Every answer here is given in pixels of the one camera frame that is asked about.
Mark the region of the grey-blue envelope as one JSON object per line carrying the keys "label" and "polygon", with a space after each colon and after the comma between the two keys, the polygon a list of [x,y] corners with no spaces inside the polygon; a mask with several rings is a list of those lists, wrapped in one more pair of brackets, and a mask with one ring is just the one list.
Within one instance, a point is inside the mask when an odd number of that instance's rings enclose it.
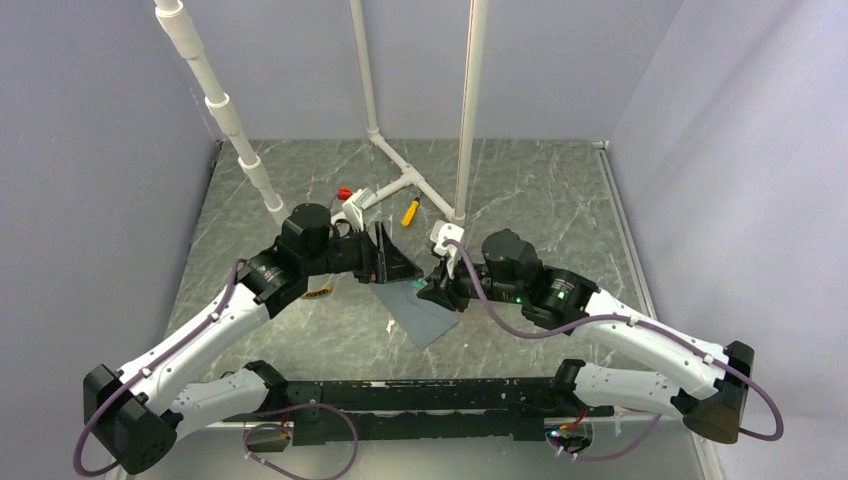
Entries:
{"label": "grey-blue envelope", "polygon": [[414,345],[424,350],[454,328],[459,320],[454,312],[418,299],[418,290],[412,282],[371,284],[370,289]]}

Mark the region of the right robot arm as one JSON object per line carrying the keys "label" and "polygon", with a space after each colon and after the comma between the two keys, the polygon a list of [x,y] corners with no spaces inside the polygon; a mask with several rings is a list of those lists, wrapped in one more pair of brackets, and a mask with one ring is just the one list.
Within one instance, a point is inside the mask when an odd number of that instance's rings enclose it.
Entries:
{"label": "right robot arm", "polygon": [[615,369],[565,360],[551,383],[557,411],[620,406],[681,420],[694,433],[723,444],[738,441],[755,358],[741,341],[725,346],[685,334],[629,307],[595,282],[570,270],[546,266],[535,247],[510,229],[489,235],[483,260],[472,261],[461,227],[440,222],[430,234],[439,264],[419,291],[422,300],[463,312],[478,300],[492,312],[497,303],[519,307],[536,326],[524,339],[565,334],[605,345],[643,365]]}

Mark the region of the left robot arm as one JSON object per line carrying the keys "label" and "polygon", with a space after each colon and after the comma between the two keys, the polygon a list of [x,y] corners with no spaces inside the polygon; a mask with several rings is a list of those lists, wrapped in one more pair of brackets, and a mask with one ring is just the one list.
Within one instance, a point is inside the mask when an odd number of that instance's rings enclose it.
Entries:
{"label": "left robot arm", "polygon": [[83,381],[84,427],[72,462],[83,477],[116,467],[149,469],[180,440],[220,419],[256,413],[279,417],[288,383],[264,361],[203,384],[193,378],[237,340],[277,316],[307,291],[314,276],[350,273],[363,284],[421,277],[382,222],[339,233],[330,210],[296,206],[273,244],[237,259],[224,289],[195,317],[147,353],[112,370],[99,365]]}

